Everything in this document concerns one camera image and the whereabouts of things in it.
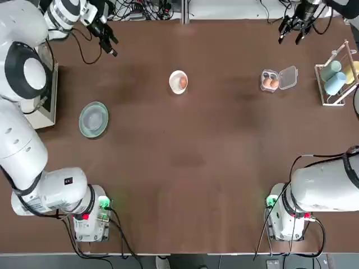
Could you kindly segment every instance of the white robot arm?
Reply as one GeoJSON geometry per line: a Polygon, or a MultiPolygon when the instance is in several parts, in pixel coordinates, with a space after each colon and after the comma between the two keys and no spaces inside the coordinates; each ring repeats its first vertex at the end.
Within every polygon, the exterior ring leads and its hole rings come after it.
{"type": "Polygon", "coordinates": [[[62,210],[74,216],[77,240],[102,241],[109,226],[103,188],[89,185],[80,168],[44,171],[47,150],[19,108],[46,90],[46,66],[34,50],[46,37],[45,18],[30,2],[0,4],[0,168],[16,214],[62,210]]]}
{"type": "Polygon", "coordinates": [[[71,32],[74,24],[80,20],[97,38],[101,48],[113,56],[117,52],[111,46],[111,40],[118,40],[107,24],[110,7],[113,4],[105,0],[47,0],[40,1],[45,12],[44,18],[49,29],[49,39],[64,39],[71,32]]]}
{"type": "Polygon", "coordinates": [[[290,184],[276,184],[266,199],[273,238],[302,239],[305,221],[313,221],[312,212],[358,211],[357,175],[359,154],[355,148],[353,153],[297,169],[290,184]]]}

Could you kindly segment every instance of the brown table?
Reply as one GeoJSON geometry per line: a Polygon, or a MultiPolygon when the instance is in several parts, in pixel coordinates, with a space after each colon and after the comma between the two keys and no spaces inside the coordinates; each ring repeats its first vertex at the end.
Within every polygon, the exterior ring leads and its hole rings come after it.
{"type": "MultiPolygon", "coordinates": [[[[73,38],[53,42],[62,65],[57,123],[39,133],[49,152],[46,169],[79,166],[90,183],[103,186],[137,253],[254,252],[264,198],[288,180],[295,157],[342,152],[358,142],[351,101],[344,108],[321,106],[315,80],[314,64],[325,62],[344,39],[355,47],[339,19],[327,34],[312,34],[299,46],[296,34],[278,45],[278,25],[262,20],[111,27],[119,55],[104,54],[92,66],[82,63],[73,38]],[[299,70],[295,89],[259,89],[262,69],[291,65],[299,70]],[[188,92],[181,96],[168,86],[176,69],[188,74],[188,92]],[[94,100],[108,107],[110,121],[101,139],[88,140],[78,117],[94,100]]],[[[88,61],[98,55],[96,41],[80,41],[88,61]]],[[[61,223],[16,216],[10,186],[0,180],[0,189],[0,252],[72,252],[61,223]]],[[[359,252],[359,213],[316,216],[326,228],[326,252],[359,252]]],[[[293,251],[317,251],[315,226],[293,251]]],[[[115,230],[109,243],[83,248],[121,251],[115,230]]],[[[266,237],[260,250],[269,251],[266,237]]],[[[274,250],[287,251],[288,243],[274,250]]]]}

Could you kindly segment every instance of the egg carton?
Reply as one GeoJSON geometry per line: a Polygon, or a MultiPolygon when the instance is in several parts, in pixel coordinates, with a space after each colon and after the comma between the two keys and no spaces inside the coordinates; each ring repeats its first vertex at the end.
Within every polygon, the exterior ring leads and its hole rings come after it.
{"type": "Polygon", "coordinates": [[[265,69],[261,74],[261,84],[260,88],[263,91],[274,92],[277,88],[281,90],[286,90],[288,88],[294,87],[297,84],[298,77],[298,69],[295,66],[290,66],[287,69],[280,71],[277,73],[276,71],[265,69]],[[278,87],[265,86],[263,84],[266,78],[270,78],[272,80],[278,80],[278,87]]]}

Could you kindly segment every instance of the egg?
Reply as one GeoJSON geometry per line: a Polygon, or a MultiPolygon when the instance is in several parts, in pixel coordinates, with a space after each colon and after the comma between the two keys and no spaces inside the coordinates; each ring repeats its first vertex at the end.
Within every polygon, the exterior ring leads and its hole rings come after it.
{"type": "Polygon", "coordinates": [[[181,89],[184,89],[187,86],[187,78],[185,76],[182,76],[179,79],[179,86],[181,87],[181,89]]]}
{"type": "Polygon", "coordinates": [[[270,83],[271,83],[271,79],[266,77],[263,81],[263,86],[264,87],[270,87],[270,83]]]}
{"type": "Polygon", "coordinates": [[[277,79],[274,79],[271,81],[270,87],[276,89],[276,88],[278,88],[278,86],[279,86],[279,81],[277,79]]]}

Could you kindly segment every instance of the floor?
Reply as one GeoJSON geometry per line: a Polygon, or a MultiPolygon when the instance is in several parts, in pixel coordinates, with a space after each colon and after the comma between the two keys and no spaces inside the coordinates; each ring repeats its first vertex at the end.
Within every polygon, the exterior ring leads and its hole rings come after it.
{"type": "MultiPolygon", "coordinates": [[[[359,254],[331,254],[332,266],[330,269],[353,269],[355,264],[359,263],[359,254]]],[[[270,258],[269,256],[258,256],[255,262],[252,261],[253,255],[241,256],[222,256],[220,264],[221,269],[266,269],[266,261],[269,259],[278,259],[280,266],[273,269],[283,268],[283,257],[270,258]]],[[[112,257],[109,259],[113,268],[121,269],[140,269],[139,264],[135,259],[129,258],[122,260],[119,257],[112,257]]],[[[144,269],[155,269],[155,256],[146,256],[141,258],[144,269]]],[[[207,265],[208,269],[217,269],[219,256],[210,256],[205,254],[185,254],[185,255],[171,255],[170,257],[171,269],[198,269],[201,265],[207,265]]],[[[327,256],[322,255],[318,259],[322,269],[328,269],[327,256]]],[[[13,256],[0,257],[1,269],[111,269],[109,264],[104,261],[84,260],[75,255],[46,255],[46,256],[13,256]]],[[[312,269],[312,260],[308,258],[301,258],[297,256],[290,256],[286,258],[286,269],[312,269]]],[[[318,263],[314,263],[315,269],[320,269],[318,263]]]]}

